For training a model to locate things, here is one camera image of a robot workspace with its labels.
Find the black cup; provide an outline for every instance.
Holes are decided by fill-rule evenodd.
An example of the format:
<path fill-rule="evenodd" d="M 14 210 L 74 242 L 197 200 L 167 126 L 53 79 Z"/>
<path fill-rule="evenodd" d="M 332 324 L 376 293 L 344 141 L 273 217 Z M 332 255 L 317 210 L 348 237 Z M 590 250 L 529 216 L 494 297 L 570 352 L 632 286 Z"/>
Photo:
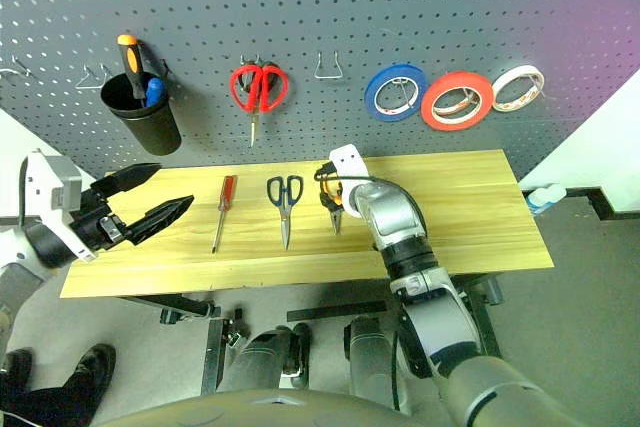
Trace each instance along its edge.
<path fill-rule="evenodd" d="M 149 72 L 143 74 L 145 90 L 154 77 Z M 104 84 L 100 98 L 150 154 L 168 155 L 180 147 L 182 137 L 171 113 L 166 89 L 158 102 L 151 107 L 142 107 L 140 100 L 133 98 L 127 75 L 120 74 Z"/>

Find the pegboard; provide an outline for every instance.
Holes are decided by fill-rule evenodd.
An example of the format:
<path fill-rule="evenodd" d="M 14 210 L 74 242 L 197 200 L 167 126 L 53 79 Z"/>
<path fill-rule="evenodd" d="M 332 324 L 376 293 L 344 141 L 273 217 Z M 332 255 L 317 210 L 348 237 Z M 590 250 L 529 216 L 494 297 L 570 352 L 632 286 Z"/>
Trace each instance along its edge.
<path fill-rule="evenodd" d="M 354 143 L 363 155 L 503 148 L 522 177 L 639 67 L 638 0 L 2 0 L 0 65 L 15 55 L 34 76 L 0 80 L 0 105 L 96 176 L 133 162 L 165 166 L 326 158 Z M 98 91 L 76 90 L 84 64 L 122 67 L 115 38 L 131 32 L 147 58 L 165 59 L 183 135 L 174 154 L 153 157 L 113 117 Z M 313 78 L 317 52 L 332 73 Z M 261 118 L 249 148 L 249 117 L 231 100 L 240 55 L 278 63 L 291 80 L 285 104 Z M 419 114 L 372 119 L 364 89 L 381 68 L 411 63 L 430 81 L 452 70 L 495 80 L 521 65 L 546 76 L 545 97 L 492 112 L 460 132 L 437 132 Z"/>

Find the red scissors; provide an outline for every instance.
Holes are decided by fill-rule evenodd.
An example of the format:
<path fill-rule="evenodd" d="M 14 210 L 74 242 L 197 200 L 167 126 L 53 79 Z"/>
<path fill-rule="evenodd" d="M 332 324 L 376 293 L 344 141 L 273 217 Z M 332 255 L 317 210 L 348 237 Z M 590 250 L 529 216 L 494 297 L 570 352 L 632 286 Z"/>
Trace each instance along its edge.
<path fill-rule="evenodd" d="M 249 75 L 249 82 L 245 84 L 243 79 L 247 75 Z M 269 103 L 271 90 L 278 84 L 280 85 L 280 93 L 273 102 Z M 238 85 L 242 90 L 249 93 L 246 104 L 238 97 Z M 229 80 L 229 88 L 231 89 L 233 100 L 236 101 L 240 108 L 251 114 L 251 147 L 253 147 L 260 112 L 271 112 L 282 103 L 289 88 L 289 78 L 282 69 L 270 62 L 264 65 L 247 62 L 233 71 Z"/>

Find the light wood surface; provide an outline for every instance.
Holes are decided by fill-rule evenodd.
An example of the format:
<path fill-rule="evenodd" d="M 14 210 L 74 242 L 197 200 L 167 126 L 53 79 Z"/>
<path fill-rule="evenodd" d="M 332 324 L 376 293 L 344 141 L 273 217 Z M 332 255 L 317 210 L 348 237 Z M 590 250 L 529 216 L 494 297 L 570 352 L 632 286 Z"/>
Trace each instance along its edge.
<path fill-rule="evenodd" d="M 137 247 L 128 242 L 94 262 L 75 262 L 61 297 L 194 292 L 276 284 L 335 282 L 386 276 L 361 219 L 342 216 L 335 236 L 320 205 L 313 173 L 326 160 L 165 169 L 114 196 L 113 211 L 131 223 L 170 198 L 195 195 L 187 213 Z M 452 274 L 552 267 L 509 163 L 500 150 L 365 159 L 369 172 L 415 197 L 429 241 Z M 266 180 L 302 175 L 304 194 L 293 208 L 290 250 L 284 251 L 278 210 Z M 211 254 L 225 175 L 237 175 L 219 252 Z"/>

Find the gray scissors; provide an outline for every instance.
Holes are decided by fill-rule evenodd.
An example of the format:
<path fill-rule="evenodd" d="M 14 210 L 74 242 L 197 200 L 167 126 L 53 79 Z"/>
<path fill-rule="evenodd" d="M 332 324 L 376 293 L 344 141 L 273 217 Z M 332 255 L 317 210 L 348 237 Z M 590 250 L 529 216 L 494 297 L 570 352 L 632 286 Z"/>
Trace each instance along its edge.
<path fill-rule="evenodd" d="M 282 229 L 282 245 L 284 250 L 289 250 L 289 237 L 291 236 L 291 209 L 302 197 L 304 182 L 299 175 L 287 177 L 285 186 L 282 177 L 272 177 L 267 180 L 267 195 L 273 205 L 280 210 L 280 228 Z"/>

